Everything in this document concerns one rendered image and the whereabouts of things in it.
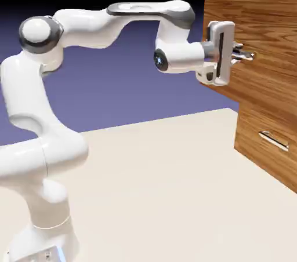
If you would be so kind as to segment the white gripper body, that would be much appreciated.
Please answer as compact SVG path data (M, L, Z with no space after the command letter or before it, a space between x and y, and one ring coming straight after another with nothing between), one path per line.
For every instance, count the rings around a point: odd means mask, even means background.
M233 53L235 24L232 21L211 21L207 26L207 39L211 47L211 60L215 63L213 84L228 85Z

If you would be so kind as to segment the short silver drawer handle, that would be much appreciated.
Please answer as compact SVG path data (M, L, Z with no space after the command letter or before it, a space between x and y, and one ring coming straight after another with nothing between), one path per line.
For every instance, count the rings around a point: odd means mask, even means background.
M236 60L252 61L255 58L255 54L251 52L245 52L243 50L234 50L232 57Z

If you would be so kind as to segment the large wooden drawer front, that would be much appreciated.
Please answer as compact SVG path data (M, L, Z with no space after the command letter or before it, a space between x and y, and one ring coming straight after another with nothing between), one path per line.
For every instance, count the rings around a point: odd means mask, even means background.
M228 86L211 89L297 129L297 0L205 0L204 24L213 20L233 21L236 42L255 58L232 66Z

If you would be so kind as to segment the small wooden drawer front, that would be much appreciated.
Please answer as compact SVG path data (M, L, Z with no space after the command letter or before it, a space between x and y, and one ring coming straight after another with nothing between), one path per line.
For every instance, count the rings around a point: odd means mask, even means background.
M258 135L269 131L289 143L285 152ZM256 105L240 104L234 149L254 166L297 194L297 115Z

